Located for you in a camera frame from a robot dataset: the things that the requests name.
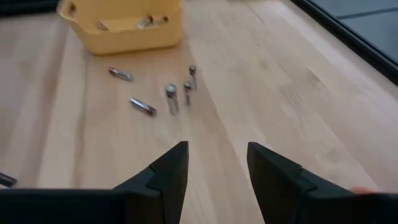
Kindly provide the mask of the thick silver black Energizer battery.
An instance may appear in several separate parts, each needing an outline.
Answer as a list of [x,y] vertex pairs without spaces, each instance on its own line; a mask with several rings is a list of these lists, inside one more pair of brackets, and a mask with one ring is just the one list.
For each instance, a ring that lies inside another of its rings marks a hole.
[[179,112],[177,87],[172,83],[167,84],[165,86],[165,95],[167,98],[170,113],[172,115],[177,114]]

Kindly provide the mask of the yellow plastic bin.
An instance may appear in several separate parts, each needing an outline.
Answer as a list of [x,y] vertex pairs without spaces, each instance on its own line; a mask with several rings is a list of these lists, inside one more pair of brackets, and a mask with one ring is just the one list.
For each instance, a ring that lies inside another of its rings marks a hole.
[[[173,47],[183,34],[183,0],[60,0],[57,13],[95,55]],[[169,22],[138,29],[148,15]]]

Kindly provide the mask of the black copper Duracell battery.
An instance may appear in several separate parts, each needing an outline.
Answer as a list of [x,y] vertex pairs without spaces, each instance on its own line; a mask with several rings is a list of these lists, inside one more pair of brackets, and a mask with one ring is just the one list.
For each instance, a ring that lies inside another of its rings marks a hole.
[[11,188],[17,184],[17,179],[0,172],[0,185]]

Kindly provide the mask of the black table edge rail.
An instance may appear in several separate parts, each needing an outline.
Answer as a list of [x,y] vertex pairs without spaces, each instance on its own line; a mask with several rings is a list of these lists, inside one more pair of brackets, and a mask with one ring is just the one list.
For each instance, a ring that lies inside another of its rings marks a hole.
[[0,17],[56,10],[60,0],[0,0]]
[[398,0],[290,0],[398,86]]

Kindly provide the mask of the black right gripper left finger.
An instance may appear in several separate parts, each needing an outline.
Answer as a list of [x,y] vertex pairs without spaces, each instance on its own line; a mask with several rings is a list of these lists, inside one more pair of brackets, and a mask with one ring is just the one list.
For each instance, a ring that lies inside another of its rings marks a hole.
[[188,180],[188,142],[181,141],[114,190],[125,224],[180,224]]

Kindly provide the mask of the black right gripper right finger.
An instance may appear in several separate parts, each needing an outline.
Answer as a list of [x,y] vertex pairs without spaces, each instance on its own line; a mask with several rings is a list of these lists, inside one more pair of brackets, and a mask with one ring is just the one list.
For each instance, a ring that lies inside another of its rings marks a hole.
[[300,164],[260,145],[248,143],[252,187],[266,224],[337,224],[339,199],[351,192]]

